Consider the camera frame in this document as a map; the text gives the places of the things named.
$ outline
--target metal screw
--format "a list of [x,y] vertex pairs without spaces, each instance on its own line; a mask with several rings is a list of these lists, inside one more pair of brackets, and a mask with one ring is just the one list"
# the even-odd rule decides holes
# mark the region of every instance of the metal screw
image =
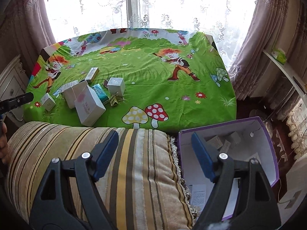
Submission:
[[51,160],[51,162],[53,162],[53,163],[57,163],[59,161],[59,158],[58,157],[54,157],[54,158],[52,158],[52,160]]
[[253,159],[251,159],[251,163],[252,163],[252,164],[258,164],[259,161],[258,161],[256,158],[253,158]]
[[81,156],[82,156],[82,158],[86,159],[86,158],[89,158],[91,156],[91,154],[88,153],[88,152],[84,152]]
[[226,153],[219,154],[219,157],[223,160],[226,160],[228,158],[228,155]]

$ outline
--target bed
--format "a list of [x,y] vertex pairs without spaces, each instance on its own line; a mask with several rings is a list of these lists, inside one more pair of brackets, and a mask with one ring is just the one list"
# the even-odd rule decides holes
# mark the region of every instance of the bed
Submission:
[[[27,87],[34,100],[24,105],[24,119],[81,126],[59,88],[98,67],[90,86],[122,77],[125,93],[117,106],[105,105],[93,127],[178,132],[234,120],[234,90],[214,46],[210,35],[171,29],[111,29],[66,39],[42,50]],[[40,102],[47,92],[56,102],[50,112]]]

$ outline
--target open white box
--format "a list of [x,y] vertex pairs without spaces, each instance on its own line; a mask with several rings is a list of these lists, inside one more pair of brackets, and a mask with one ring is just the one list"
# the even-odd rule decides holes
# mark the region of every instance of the open white box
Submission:
[[[239,134],[241,142],[234,148],[231,147],[227,154],[235,160],[245,161],[255,153],[258,153],[262,168],[271,186],[279,179],[277,158],[273,144],[264,123],[259,117],[181,130],[179,132],[179,151],[181,155],[183,178],[187,186],[206,185],[205,202],[208,201],[214,184],[204,176],[198,159],[192,149],[191,136],[194,132],[197,132],[200,137],[204,137],[204,139],[208,141],[216,135],[226,137],[234,131],[237,131]],[[238,191],[237,180],[234,180],[223,220],[231,218],[237,201]]]

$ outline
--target yellow mushroom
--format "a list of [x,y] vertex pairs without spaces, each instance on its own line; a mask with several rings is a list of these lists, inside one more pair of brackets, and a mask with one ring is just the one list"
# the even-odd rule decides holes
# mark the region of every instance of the yellow mushroom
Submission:
[[128,113],[122,117],[122,121],[126,124],[133,123],[133,129],[139,129],[140,123],[143,124],[148,122],[148,116],[142,109],[132,106]]

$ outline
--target striped fabric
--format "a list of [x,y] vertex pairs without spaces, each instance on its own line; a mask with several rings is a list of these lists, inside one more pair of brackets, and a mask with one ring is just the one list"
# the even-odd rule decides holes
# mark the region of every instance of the striped fabric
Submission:
[[[7,193],[29,220],[40,180],[53,157],[74,159],[91,151],[113,128],[70,127],[30,122],[9,141]],[[119,230],[189,229],[191,209],[179,182],[170,138],[158,130],[118,128],[119,145],[99,194]],[[86,220],[75,178],[70,178],[80,219]]]

